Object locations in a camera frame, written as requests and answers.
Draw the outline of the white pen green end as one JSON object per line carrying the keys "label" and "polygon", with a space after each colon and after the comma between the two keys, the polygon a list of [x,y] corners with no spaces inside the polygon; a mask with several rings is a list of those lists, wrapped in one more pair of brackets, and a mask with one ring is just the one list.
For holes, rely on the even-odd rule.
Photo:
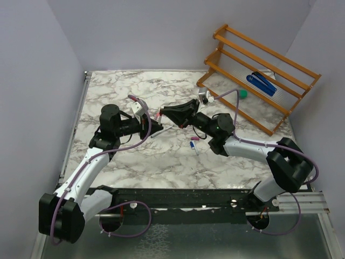
{"label": "white pen green end", "polygon": [[160,135],[160,134],[162,134],[162,133],[164,133],[164,132],[166,132],[166,131],[168,131],[168,130],[170,130],[170,129],[172,129],[172,128],[173,128],[173,125],[168,126],[167,128],[164,128],[164,129],[162,129],[162,130],[160,130],[160,131],[158,131],[158,132],[152,134],[150,137],[151,137],[151,138],[155,138],[155,137],[157,137],[158,135]]}

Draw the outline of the white pen blue end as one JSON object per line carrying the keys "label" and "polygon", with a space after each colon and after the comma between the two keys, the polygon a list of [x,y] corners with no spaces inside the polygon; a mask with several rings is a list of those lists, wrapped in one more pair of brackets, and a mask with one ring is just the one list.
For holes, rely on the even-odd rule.
{"label": "white pen blue end", "polygon": [[199,151],[198,151],[198,149],[197,149],[197,147],[196,147],[196,144],[195,144],[195,142],[194,142],[194,141],[193,141],[193,143],[194,143],[194,146],[195,146],[195,148],[194,148],[195,153],[196,153],[197,155],[199,155]]}

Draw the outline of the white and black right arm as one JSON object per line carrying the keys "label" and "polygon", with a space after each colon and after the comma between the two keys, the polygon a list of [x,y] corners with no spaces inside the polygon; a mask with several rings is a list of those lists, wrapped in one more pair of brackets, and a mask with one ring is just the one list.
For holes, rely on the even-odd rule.
{"label": "white and black right arm", "polygon": [[314,168],[310,159],[290,138],[278,142],[262,142],[235,136],[235,123],[228,113],[208,117],[199,112],[199,101],[165,106],[160,114],[169,118],[179,128],[193,126],[210,136],[211,150],[222,156],[237,156],[265,163],[271,176],[256,184],[247,198],[248,206],[260,211],[267,202],[282,193],[296,193]]}

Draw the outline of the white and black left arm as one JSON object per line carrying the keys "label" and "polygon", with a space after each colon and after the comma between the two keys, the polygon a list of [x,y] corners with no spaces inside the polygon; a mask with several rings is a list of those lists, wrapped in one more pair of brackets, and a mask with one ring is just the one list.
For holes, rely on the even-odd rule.
{"label": "white and black left arm", "polygon": [[85,224],[97,213],[105,210],[113,213],[118,209],[119,199],[112,191],[97,189],[89,197],[86,193],[96,176],[109,164],[114,155],[122,151],[121,137],[139,134],[141,143],[163,127],[149,116],[147,104],[132,97],[133,115],[117,105],[105,105],[99,117],[100,125],[89,142],[88,150],[72,175],[54,193],[45,193],[39,200],[38,230],[58,239],[75,243]]}

